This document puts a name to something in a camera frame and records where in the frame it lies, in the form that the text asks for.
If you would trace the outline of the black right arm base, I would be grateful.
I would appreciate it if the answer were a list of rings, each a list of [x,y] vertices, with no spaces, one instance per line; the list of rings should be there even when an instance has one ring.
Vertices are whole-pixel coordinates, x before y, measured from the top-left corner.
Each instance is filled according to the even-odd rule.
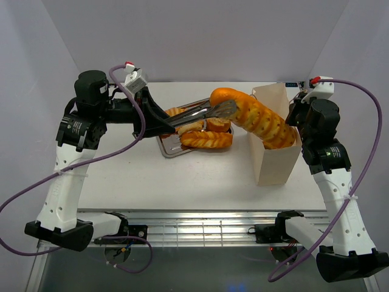
[[[247,233],[255,236],[255,242],[260,243],[283,243],[289,239],[282,236],[274,224],[255,224],[248,228]]]

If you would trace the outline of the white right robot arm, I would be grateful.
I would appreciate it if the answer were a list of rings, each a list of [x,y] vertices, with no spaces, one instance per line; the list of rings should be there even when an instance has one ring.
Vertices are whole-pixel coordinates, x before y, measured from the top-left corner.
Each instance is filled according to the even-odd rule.
[[[339,107],[328,99],[299,93],[289,106],[286,122],[297,127],[303,159],[318,185],[330,224],[319,231],[298,211],[275,219],[277,239],[296,240],[313,256],[326,282],[370,277],[388,267],[388,254],[376,249],[353,196],[351,163],[335,138]]]

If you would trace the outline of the long fake baguette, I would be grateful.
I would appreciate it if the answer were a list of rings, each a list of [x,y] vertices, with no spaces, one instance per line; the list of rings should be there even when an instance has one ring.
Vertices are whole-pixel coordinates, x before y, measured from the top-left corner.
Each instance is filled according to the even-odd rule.
[[[236,126],[259,137],[271,149],[294,145],[295,128],[254,97],[233,88],[217,88],[210,94],[211,106],[227,100],[236,103],[236,111],[227,117]]]

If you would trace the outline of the silver metal tongs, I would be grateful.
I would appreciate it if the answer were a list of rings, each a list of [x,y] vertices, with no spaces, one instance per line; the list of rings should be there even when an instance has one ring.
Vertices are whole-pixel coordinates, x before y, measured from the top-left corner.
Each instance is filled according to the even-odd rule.
[[[165,121],[176,128],[209,118],[227,118],[235,114],[236,110],[237,105],[234,100],[227,100],[215,106],[211,106],[210,101],[206,100],[183,113],[165,119]]]

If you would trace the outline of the round sesame fake bread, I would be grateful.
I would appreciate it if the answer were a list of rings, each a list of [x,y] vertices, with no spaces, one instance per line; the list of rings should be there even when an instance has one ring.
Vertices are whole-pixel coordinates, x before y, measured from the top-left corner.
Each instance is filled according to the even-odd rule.
[[[214,131],[218,133],[228,132],[231,123],[227,119],[223,118],[210,118],[206,120],[206,130]]]

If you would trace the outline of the cream paper bag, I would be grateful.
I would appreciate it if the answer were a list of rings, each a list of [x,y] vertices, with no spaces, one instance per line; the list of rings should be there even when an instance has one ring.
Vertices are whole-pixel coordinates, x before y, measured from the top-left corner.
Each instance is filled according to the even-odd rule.
[[[252,89],[252,96],[283,119],[289,114],[289,97],[300,92],[299,87],[273,83]],[[288,148],[266,149],[260,138],[247,134],[250,145],[250,157],[255,181],[258,186],[286,184],[301,152],[301,139],[296,137],[294,145]]]

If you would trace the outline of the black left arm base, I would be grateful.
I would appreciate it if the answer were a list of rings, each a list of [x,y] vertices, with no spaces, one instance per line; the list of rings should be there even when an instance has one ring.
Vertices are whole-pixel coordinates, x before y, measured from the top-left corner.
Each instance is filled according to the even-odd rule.
[[[128,236],[147,238],[147,225],[127,225],[119,228],[119,232],[114,235],[106,235],[104,238],[97,238],[93,243],[97,245],[127,245],[133,240],[128,239]]]

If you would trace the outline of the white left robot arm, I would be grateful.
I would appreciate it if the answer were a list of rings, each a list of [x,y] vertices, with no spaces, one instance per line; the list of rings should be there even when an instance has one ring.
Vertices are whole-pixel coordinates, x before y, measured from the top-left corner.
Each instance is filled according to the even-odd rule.
[[[56,136],[54,179],[41,212],[26,224],[25,234],[73,251],[83,251],[91,240],[106,235],[116,243],[128,238],[123,215],[108,212],[77,217],[88,167],[96,161],[95,153],[109,123],[131,123],[137,141],[175,132],[167,123],[168,114],[152,99],[146,74],[140,68],[126,72],[124,84],[116,89],[127,95],[125,99],[116,99],[109,92],[110,83],[102,71],[78,76],[75,97],[64,111]]]

